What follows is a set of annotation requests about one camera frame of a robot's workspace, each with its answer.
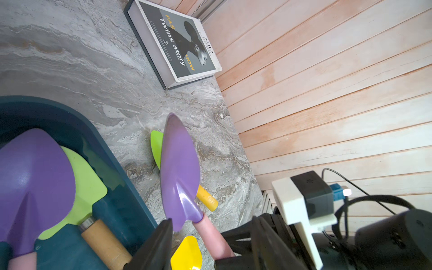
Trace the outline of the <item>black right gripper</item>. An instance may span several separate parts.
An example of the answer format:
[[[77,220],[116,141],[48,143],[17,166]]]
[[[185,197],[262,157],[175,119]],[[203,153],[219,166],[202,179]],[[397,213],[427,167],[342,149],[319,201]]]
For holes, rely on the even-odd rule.
[[[222,236],[235,256],[216,260],[216,270],[321,270],[324,266],[305,218],[286,223],[281,214],[265,213]]]

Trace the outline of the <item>light green shovel wooden handle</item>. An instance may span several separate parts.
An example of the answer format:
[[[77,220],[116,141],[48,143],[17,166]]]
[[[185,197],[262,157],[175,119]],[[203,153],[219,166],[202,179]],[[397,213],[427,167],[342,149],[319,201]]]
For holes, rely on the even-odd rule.
[[[81,236],[110,270],[122,270],[132,260],[131,254],[101,219],[93,216],[94,203],[108,193],[88,162],[75,151],[63,146],[75,177],[75,200],[72,210],[56,226],[43,231],[39,240],[47,240],[66,225],[78,226]]]

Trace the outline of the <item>yellow plastic scoop right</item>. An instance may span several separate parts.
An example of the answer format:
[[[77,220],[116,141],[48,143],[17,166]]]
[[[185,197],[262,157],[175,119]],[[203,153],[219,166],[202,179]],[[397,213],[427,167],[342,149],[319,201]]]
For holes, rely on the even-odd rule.
[[[203,258],[196,237],[187,236],[171,257],[171,268],[172,270],[201,270],[202,262]]]

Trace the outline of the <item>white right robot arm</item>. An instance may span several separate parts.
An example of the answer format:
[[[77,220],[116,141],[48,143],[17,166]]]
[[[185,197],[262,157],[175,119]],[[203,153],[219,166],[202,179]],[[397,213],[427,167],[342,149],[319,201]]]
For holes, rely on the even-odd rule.
[[[217,270],[313,270],[298,230],[279,214],[262,214],[224,232],[236,257],[215,262]],[[324,270],[429,270],[432,215],[411,209],[360,228],[346,243],[313,234]]]

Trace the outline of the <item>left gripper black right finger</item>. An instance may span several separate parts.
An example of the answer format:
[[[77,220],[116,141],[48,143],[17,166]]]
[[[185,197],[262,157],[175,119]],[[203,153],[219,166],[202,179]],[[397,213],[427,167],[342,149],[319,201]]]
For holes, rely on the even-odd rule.
[[[253,217],[251,229],[255,270],[306,270],[262,217]]]

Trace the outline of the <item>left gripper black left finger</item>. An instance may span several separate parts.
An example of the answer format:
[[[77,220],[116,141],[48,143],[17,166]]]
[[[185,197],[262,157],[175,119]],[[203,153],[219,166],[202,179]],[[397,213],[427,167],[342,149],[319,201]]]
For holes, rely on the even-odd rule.
[[[139,248],[124,270],[171,270],[172,219],[163,220]]]

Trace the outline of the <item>black and white book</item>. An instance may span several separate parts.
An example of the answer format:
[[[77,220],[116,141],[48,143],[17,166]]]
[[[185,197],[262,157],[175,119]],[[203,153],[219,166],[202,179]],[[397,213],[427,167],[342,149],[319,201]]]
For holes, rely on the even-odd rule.
[[[124,14],[165,90],[222,71],[199,19],[150,1],[129,1]]]

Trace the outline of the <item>purple shovel with pink handle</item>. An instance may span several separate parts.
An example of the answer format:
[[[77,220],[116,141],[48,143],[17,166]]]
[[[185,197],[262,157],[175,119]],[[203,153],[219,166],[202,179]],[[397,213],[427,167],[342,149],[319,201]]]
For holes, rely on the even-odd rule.
[[[30,129],[1,148],[1,241],[12,248],[10,270],[37,268],[36,239],[72,210],[75,177],[59,144]]]

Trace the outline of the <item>purple trowel with pink handle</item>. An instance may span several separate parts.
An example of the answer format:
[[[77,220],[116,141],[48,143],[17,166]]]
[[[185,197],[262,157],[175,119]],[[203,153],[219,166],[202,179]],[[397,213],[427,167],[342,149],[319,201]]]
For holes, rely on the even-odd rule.
[[[174,232],[191,221],[211,257],[217,261],[235,253],[195,202],[200,186],[200,164],[194,143],[178,116],[167,116],[162,143],[160,185],[165,216]]]

